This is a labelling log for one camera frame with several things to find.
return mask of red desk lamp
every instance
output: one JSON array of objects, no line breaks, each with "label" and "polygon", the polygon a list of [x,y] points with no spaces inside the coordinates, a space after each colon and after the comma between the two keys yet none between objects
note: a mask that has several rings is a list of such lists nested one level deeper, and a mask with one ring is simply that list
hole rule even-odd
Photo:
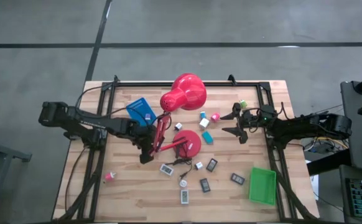
[{"label": "red desk lamp", "polygon": [[198,134],[190,130],[178,132],[174,136],[172,144],[162,147],[162,143],[164,141],[164,131],[170,119],[170,112],[175,111],[177,108],[184,110],[199,109],[205,104],[206,97],[205,85],[197,75],[184,73],[174,81],[171,91],[164,94],[160,99],[160,105],[164,113],[157,118],[157,131],[152,152],[174,148],[176,157],[192,158],[198,154],[202,141]]}]

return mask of red lamp shade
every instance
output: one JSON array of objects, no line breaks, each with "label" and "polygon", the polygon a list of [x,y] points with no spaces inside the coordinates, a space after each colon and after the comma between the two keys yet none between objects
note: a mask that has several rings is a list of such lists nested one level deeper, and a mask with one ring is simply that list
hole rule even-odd
[{"label": "red lamp shade", "polygon": [[171,91],[160,99],[164,111],[173,112],[177,108],[196,110],[206,102],[206,88],[201,79],[192,73],[180,75],[173,83]]}]

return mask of blue box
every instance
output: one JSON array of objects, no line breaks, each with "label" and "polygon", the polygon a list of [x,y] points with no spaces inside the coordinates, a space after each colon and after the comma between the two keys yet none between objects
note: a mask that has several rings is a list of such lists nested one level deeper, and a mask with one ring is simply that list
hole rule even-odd
[{"label": "blue box", "polygon": [[213,138],[212,138],[212,136],[209,134],[208,131],[205,131],[205,132],[202,134],[202,137],[205,139],[205,141],[206,141],[207,144],[213,144]]},{"label": "blue box", "polygon": [[139,125],[141,126],[146,126],[146,123],[152,124],[152,122],[156,120],[155,113],[152,111],[152,108],[143,97],[130,103],[129,105],[127,105],[126,108],[130,117],[137,120],[139,122]]},{"label": "blue box", "polygon": [[206,112],[200,112],[200,119],[206,118]]}]

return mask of pink cube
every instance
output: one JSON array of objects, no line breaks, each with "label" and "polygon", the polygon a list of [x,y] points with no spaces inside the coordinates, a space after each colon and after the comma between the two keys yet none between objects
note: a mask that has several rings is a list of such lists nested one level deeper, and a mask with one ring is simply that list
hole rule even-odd
[{"label": "pink cube", "polygon": [[213,122],[217,122],[220,119],[220,114],[219,113],[215,113],[213,114],[213,116],[211,116],[211,120]]}]

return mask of small pink object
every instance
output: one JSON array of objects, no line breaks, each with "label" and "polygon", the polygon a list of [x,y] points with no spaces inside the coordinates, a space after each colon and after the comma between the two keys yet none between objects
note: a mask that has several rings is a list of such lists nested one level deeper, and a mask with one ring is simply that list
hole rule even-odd
[{"label": "small pink object", "polygon": [[220,114],[219,113],[215,113],[213,114],[213,116],[211,116],[211,120],[213,122],[217,122],[220,119]]},{"label": "small pink object", "polygon": [[114,180],[114,176],[116,176],[115,172],[108,172],[107,174],[105,174],[105,182],[110,182]]}]

